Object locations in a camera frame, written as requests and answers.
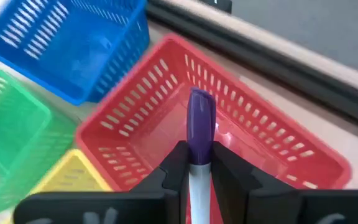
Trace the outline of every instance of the table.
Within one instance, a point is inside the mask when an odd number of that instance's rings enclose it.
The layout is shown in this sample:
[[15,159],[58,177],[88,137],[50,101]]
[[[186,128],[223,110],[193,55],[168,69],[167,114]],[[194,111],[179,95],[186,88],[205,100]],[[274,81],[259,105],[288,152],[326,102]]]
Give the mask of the table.
[[[149,21],[149,27],[151,36],[150,45],[157,43],[165,34],[171,32],[171,30],[151,21]],[[251,70],[247,65],[236,64],[206,47],[194,42],[193,44],[207,56],[219,62],[227,71],[238,77],[239,82],[244,82],[260,96],[277,108],[280,108],[326,144],[342,154],[352,166],[352,179],[346,188],[358,189],[358,126],[346,121],[323,106],[287,90],[284,86],[273,83],[263,77],[263,75]],[[94,103],[84,103],[78,107],[73,106],[3,65],[1,62],[0,67],[18,78],[24,85],[40,93],[52,105],[63,110],[73,119],[78,121],[84,120],[96,106]],[[8,215],[9,212],[1,213],[0,223]]]

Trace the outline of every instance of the red plastic basket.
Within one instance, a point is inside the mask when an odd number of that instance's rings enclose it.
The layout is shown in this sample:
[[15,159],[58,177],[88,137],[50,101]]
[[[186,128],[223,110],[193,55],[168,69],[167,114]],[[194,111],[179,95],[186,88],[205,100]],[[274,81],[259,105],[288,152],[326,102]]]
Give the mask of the red plastic basket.
[[298,123],[173,34],[144,56],[77,132],[114,190],[129,190],[186,139],[190,88],[217,102],[216,140],[296,187],[340,189],[348,162]]

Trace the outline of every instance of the dark metal frame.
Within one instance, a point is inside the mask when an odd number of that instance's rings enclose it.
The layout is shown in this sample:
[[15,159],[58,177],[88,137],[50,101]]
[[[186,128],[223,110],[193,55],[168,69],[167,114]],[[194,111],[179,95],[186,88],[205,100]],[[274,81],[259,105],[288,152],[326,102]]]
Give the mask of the dark metal frame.
[[358,89],[165,1],[149,0],[148,17],[305,93],[358,122]]

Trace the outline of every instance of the plastic basket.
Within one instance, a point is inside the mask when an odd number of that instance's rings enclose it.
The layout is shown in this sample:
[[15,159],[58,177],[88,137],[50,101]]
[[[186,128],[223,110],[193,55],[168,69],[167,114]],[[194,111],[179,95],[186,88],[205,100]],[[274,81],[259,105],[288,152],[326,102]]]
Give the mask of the plastic basket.
[[186,139],[192,86],[215,97],[216,140],[245,160],[296,188],[339,189],[349,181],[351,168],[342,156],[169,35],[77,130],[77,143],[112,188],[131,189]]
[[0,71],[0,211],[22,199],[73,141],[75,125]]
[[78,149],[67,152],[30,192],[112,191],[99,172]]
[[64,100],[98,102],[149,44],[146,0],[12,0],[0,60]]

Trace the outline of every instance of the green plastic basket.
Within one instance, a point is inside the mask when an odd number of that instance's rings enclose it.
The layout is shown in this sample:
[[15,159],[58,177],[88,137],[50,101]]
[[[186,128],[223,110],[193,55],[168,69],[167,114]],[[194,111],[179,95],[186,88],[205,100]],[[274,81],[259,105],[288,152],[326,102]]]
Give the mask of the green plastic basket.
[[0,211],[26,196],[71,146],[74,130],[0,70]]

